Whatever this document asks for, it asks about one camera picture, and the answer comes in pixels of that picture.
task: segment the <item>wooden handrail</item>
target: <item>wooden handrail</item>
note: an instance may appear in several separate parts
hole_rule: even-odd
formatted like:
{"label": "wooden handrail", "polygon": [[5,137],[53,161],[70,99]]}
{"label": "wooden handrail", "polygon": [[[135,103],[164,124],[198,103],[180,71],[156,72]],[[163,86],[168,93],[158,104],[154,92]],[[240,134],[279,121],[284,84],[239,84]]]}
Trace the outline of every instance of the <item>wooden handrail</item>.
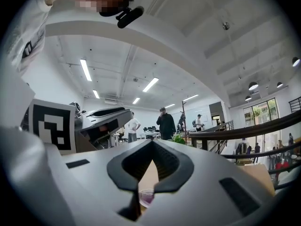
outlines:
{"label": "wooden handrail", "polygon": [[281,130],[301,122],[301,110],[285,117],[275,119],[260,125],[217,132],[191,132],[190,137],[198,140],[231,140],[264,135]]}

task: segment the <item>glass door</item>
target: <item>glass door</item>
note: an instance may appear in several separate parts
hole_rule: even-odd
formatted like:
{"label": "glass door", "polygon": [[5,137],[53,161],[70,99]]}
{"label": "glass door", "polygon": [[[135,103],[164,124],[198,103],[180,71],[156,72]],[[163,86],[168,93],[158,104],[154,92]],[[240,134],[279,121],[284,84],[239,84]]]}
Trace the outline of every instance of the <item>glass door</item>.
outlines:
{"label": "glass door", "polygon": [[258,145],[260,146],[260,152],[263,152],[263,146],[264,146],[263,135],[257,136],[256,140]]}
{"label": "glass door", "polygon": [[264,152],[277,149],[278,140],[280,140],[280,131],[274,131],[264,135]]}

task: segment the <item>fluorescent light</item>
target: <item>fluorescent light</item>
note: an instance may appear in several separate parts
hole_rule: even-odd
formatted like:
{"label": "fluorescent light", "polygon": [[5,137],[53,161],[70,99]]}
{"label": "fluorescent light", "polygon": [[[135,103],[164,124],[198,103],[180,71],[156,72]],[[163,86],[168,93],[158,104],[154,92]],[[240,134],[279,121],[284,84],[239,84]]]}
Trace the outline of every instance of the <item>fluorescent light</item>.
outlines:
{"label": "fluorescent light", "polygon": [[133,104],[136,104],[139,100],[140,100],[140,98],[136,98],[136,100],[134,100]]}
{"label": "fluorescent light", "polygon": [[190,99],[192,99],[192,98],[194,98],[194,97],[197,97],[197,96],[198,96],[198,95],[195,95],[195,96],[189,97],[189,98],[187,98],[187,99],[184,99],[183,101],[190,100]]}
{"label": "fluorescent light", "polygon": [[86,60],[85,60],[85,59],[81,59],[81,60],[80,60],[80,63],[81,63],[81,67],[82,67],[83,70],[84,70],[84,73],[85,73],[85,76],[86,76],[87,80],[88,80],[88,81],[92,81],[91,76],[90,76],[90,74],[89,74],[89,70],[88,70],[88,66],[87,66]]}
{"label": "fluorescent light", "polygon": [[172,105],[168,105],[168,106],[165,106],[165,108],[169,108],[169,107],[172,107],[174,106],[175,104],[172,104]]}
{"label": "fluorescent light", "polygon": [[95,95],[95,97],[97,98],[97,99],[99,99],[99,95],[98,95],[98,93],[97,93],[97,90],[93,90],[93,93],[94,93],[94,95]]}
{"label": "fluorescent light", "polygon": [[147,92],[154,84],[156,84],[158,82],[158,78],[153,78],[152,81],[145,87],[145,89],[143,90],[143,92]]}

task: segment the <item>whiteboard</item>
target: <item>whiteboard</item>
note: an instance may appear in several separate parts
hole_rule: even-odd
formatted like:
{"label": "whiteboard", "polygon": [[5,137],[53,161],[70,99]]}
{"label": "whiteboard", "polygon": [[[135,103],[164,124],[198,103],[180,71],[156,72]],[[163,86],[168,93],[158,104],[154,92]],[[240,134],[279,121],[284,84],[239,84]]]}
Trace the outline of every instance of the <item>whiteboard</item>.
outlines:
{"label": "whiteboard", "polygon": [[[174,118],[175,126],[178,124],[181,114],[181,112],[171,114]],[[204,105],[185,111],[187,130],[196,129],[192,126],[192,122],[198,118],[198,114],[201,115],[201,123],[205,125],[204,129],[212,127],[209,105]]]}

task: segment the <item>desk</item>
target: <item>desk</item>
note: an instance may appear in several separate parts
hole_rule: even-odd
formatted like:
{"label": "desk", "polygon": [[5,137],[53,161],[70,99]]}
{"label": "desk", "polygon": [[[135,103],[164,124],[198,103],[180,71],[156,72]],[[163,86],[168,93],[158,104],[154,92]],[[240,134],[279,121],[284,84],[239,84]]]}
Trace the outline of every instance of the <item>desk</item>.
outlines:
{"label": "desk", "polygon": [[159,135],[160,132],[143,132],[140,134],[140,139],[142,139],[142,136],[144,135],[144,137],[146,138],[146,136],[155,136],[155,138],[157,138],[157,135]]}

